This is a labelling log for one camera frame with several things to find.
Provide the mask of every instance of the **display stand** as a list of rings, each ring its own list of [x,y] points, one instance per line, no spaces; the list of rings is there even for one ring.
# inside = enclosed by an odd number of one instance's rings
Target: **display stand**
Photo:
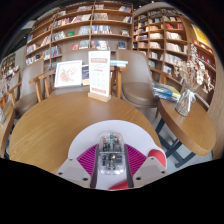
[[[88,97],[108,102],[111,98],[110,79],[110,51],[89,51]]]
[[[110,100],[111,95],[110,96],[102,96],[102,95],[99,95],[97,93],[89,92],[88,97],[91,97],[91,98],[96,99],[96,100],[101,100],[103,102],[107,102],[108,100]]]

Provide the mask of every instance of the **wooden bookshelf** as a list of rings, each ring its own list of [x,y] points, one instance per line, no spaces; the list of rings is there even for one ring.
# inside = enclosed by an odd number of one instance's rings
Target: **wooden bookshelf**
[[[11,69],[13,69],[15,67],[15,54],[12,53],[10,55],[8,55],[7,57],[5,57],[2,60],[1,63],[1,78]]]
[[[152,77],[155,78],[154,79],[155,81],[166,83],[168,85],[171,85],[171,86],[177,88],[177,90],[179,90],[179,91],[183,91],[184,85],[182,83],[180,83],[178,80],[179,78],[177,78],[175,76],[173,64],[171,62],[165,61],[165,54],[170,54],[170,55],[179,57],[183,61],[187,61],[190,59],[190,53],[191,53],[190,45],[191,45],[191,43],[193,43],[194,40],[197,40],[194,30],[191,26],[191,24],[194,24],[194,22],[192,20],[186,18],[185,16],[183,16],[182,13],[179,13],[178,11],[176,11],[177,14],[164,14],[162,9],[176,10],[175,8],[172,8],[172,7],[154,8],[154,9],[150,9],[145,12],[142,12],[141,14],[138,14],[134,17],[134,20],[137,20],[135,25],[138,26],[138,29],[136,29],[136,31],[138,33],[135,34],[133,37],[141,36],[141,34],[139,34],[139,29],[146,29],[148,27],[147,29],[149,30],[147,32],[143,31],[143,34],[148,34],[148,38],[149,38],[148,39],[148,46],[149,46],[148,49],[147,48],[137,48],[137,49],[135,48],[135,50],[138,50],[138,51],[144,50],[145,52],[147,52],[146,58],[148,60],[154,60],[156,68],[150,68],[150,70],[152,72]],[[151,15],[150,12],[152,12],[152,11],[155,11],[155,12],[160,11],[160,13],[156,14],[156,15]],[[146,16],[146,15],[147,15],[148,21],[149,21],[149,19],[152,19],[152,21],[155,21],[154,19],[156,19],[156,18],[159,18],[161,21],[154,22],[154,23],[139,27],[139,24],[142,22],[142,20],[140,20],[139,18]],[[167,16],[169,18],[170,17],[175,17],[175,18],[179,17],[180,21],[166,21],[166,20],[164,20],[163,16]],[[173,26],[173,29],[166,29],[166,26],[165,26],[166,23],[169,23],[171,26]],[[184,29],[183,30],[177,29],[179,27],[178,24],[182,24]],[[157,26],[158,29],[150,30],[151,26]],[[178,33],[181,36],[181,39],[168,39],[166,36],[167,31],[170,33]],[[163,34],[164,39],[150,39],[150,34],[152,34],[152,33]],[[150,45],[149,45],[150,42],[158,42],[161,45],[161,49],[150,48]],[[166,49],[167,43],[179,45],[181,47],[182,52]],[[184,46],[188,46],[187,54],[183,52]],[[213,61],[215,59],[214,54],[211,53],[210,51],[208,51],[207,49],[201,47],[199,44],[195,44],[195,46],[197,47],[198,52],[201,54],[204,54],[204,56],[207,57],[210,61]],[[150,52],[157,53],[158,59],[150,57]],[[216,68],[214,68],[213,66],[208,64],[206,61],[204,61],[202,59],[200,59],[200,60],[204,63],[205,68],[208,70],[210,77],[215,79]],[[166,72],[164,72],[164,66],[168,66],[172,69],[172,75],[169,75]],[[203,88],[203,86],[198,87],[196,100],[206,110],[209,110],[209,105],[211,104],[214,91],[211,90],[211,92],[206,94],[205,92],[202,91],[202,88]]]
[[[104,4],[103,9],[95,8],[95,5]],[[78,11],[78,8],[81,6],[92,6],[91,10]],[[119,11],[121,6],[131,8],[131,12]],[[108,20],[94,20],[94,13],[107,13]],[[71,18],[73,19],[79,15],[91,14],[91,17],[87,21],[80,21],[75,23],[67,23],[58,27],[54,27],[55,22]],[[123,22],[126,16],[132,18],[131,23]],[[93,25],[104,25],[110,26],[112,34],[102,34],[102,33],[91,33]],[[42,47],[38,47],[36,50],[30,52],[25,56],[27,60],[30,57],[41,54],[44,51],[49,51],[51,54],[51,48],[58,46],[60,48],[61,54],[55,57],[50,57],[45,60],[44,71],[48,69],[48,66],[51,65],[55,60],[60,60],[60,57],[68,50],[72,50],[73,44],[79,44],[80,41],[89,40],[89,48],[91,41],[100,41],[104,40],[108,42],[111,51],[111,59],[115,59],[115,50],[118,48],[118,42],[125,42],[127,50],[132,50],[133,45],[133,30],[134,30],[134,19],[133,19],[133,5],[129,3],[115,3],[115,2],[103,2],[103,1],[88,1],[85,3],[75,3],[70,6],[60,8],[56,12],[45,16],[43,19],[37,21],[33,27],[37,26],[30,35],[34,37],[30,40],[26,47],[31,46],[32,44],[37,44],[41,46],[44,38],[47,35],[50,35],[50,43]],[[89,26],[90,33],[78,35],[79,30],[82,26]],[[122,29],[127,29],[129,31],[129,36],[122,35]],[[52,41],[52,36],[55,33],[59,32],[65,33],[65,38]],[[68,32],[74,31],[74,36],[67,37]]]

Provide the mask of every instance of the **picture frame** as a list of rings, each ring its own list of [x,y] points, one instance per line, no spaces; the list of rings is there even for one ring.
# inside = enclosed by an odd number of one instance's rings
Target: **picture frame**
[[[81,86],[82,60],[57,63],[55,73],[55,88],[67,86]]]
[[[197,40],[199,42],[205,44],[206,46],[211,47],[211,44],[210,44],[209,40],[207,39],[207,37],[205,36],[205,34],[194,24],[191,24],[191,26],[195,32]]]

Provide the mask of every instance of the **wooden table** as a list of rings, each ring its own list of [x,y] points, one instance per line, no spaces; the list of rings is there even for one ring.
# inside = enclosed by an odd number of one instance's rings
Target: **wooden table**
[[[4,158],[5,155],[5,148],[9,138],[10,131],[13,127],[13,122],[15,119],[15,110],[13,106],[9,106],[8,104],[5,105],[3,109],[6,120],[4,124],[0,123],[0,156]]]
[[[127,102],[111,96],[105,103],[88,97],[88,92],[70,92],[41,101],[20,118],[10,139],[10,160],[55,173],[68,158],[74,138],[88,126],[105,120],[132,122],[161,147],[150,122]]]
[[[160,135],[162,145],[168,150],[167,158],[173,155],[179,162],[176,167],[180,167],[188,162],[193,156],[207,155],[215,146],[216,133],[211,118],[208,113],[197,102],[193,103],[187,117],[180,115],[175,110],[176,103],[160,99],[158,104],[159,112],[162,116],[156,132],[159,135],[163,125],[166,123],[169,129],[177,137],[172,145],[169,145]],[[182,158],[176,150],[184,144],[192,152]]]

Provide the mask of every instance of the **floor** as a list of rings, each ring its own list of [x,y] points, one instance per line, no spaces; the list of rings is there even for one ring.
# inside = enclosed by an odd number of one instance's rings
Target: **floor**
[[[158,118],[155,118],[155,114],[156,114],[156,108],[150,108],[150,109],[139,109],[139,111],[141,111],[145,117],[150,121],[150,123],[152,124],[152,126],[154,128],[157,127],[161,116],[159,115]],[[171,132],[171,130],[167,127],[167,125],[165,124],[163,129],[160,132],[160,135],[169,143],[172,144],[174,142],[174,140],[176,139],[175,135]],[[185,158],[191,151],[186,148],[184,145],[182,145],[177,152],[183,157]],[[198,156],[195,155],[190,161],[188,161],[187,163],[185,163],[183,166],[181,166],[180,168],[176,168],[175,167],[175,163],[177,163],[177,161],[174,159],[174,157],[171,155],[168,159],[167,159],[167,171],[171,174],[174,173],[176,171],[179,171],[181,169],[184,169],[188,166],[191,165],[195,165],[195,164],[199,164],[199,163],[204,163],[204,162],[208,162],[212,160],[212,152],[210,152],[208,155],[206,156]]]

